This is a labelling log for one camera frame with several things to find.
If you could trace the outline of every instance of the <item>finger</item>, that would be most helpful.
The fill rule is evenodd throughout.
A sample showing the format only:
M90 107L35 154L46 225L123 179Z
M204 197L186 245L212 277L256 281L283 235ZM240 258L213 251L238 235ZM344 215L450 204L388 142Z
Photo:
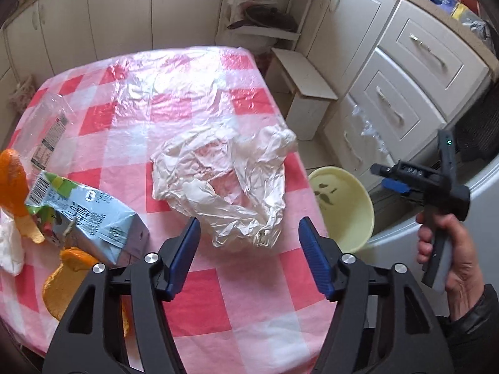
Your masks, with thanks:
M429 227L422 226L421 228L419 228L418 237L423 242L430 243L432 241L433 232L432 232L432 230Z
M422 212L417 214L416 215L416 222L419 223L420 225L423 225L425 223L425 214Z
M442 229L446 229L456 245L468 244L473 241L468 230L458 221L455 215L435 215L435 224Z
M418 252L422 256L430 256L433 250L433 246L431 243L426 243L419 241L418 242Z
M423 256L422 254L418 254L416 260L419 264L425 264L428 262L428 260L430 260L430 258L428 256Z

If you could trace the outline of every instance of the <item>hand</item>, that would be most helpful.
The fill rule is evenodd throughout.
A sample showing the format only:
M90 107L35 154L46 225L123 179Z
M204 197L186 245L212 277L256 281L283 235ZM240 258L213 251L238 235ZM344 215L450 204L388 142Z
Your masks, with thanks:
M423 213L416 216L416 222L423 224ZM452 265L446 282L447 301L452 321L464 316L475 306L483 293L483 275L478 265L475 244L468 230L455 215L435 215L435 225L445 229L453 245ZM418 231L418 263L426 263L432 253L433 232L427 226Z

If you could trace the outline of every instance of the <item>pink checkered tablecloth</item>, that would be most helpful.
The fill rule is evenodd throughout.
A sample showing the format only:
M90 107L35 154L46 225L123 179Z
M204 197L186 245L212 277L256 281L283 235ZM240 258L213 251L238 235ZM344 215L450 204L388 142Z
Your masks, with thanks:
M151 197L149 156L160 143L220 119L245 135L283 123L253 57L242 49L151 51L68 70L41 86L12 142L47 93L63 96L75 112L49 171L133 208L151 232L148 251L177 236L186 221ZM286 208L274 248L230 253L203 235L183 291L164 303L189 374L305 373L319 353L334 305L315 287L298 222L310 216L319 233L326 230L299 155L290 154L284 165ZM57 320L41 289L59 265L58 251L48 243L23 246L22 273L0 271L0 316L22 343L43 354ZM129 344L131 363L140 367L136 344Z

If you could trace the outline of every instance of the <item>barcode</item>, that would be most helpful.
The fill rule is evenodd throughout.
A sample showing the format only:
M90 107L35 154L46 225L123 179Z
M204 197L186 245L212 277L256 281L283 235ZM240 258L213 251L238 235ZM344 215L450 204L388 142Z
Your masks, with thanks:
M41 205L50 186L51 184L45 180L43 175L39 175L29 193L29 200L35 205Z
M66 115L64 115L64 113L61 113L59 115L59 121L61 122L61 124L63 124L64 126L66 126L66 124L67 124L67 118L66 118Z

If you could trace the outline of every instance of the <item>frying pan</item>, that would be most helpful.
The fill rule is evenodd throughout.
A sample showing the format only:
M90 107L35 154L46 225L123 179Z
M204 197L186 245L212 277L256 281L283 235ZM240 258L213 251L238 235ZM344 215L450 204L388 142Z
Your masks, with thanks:
M278 28L289 32L296 32L298 29L298 25L291 15L282 13L275 7L263 4L246 7L245 19L234 22L227 29L236 29L245 25Z

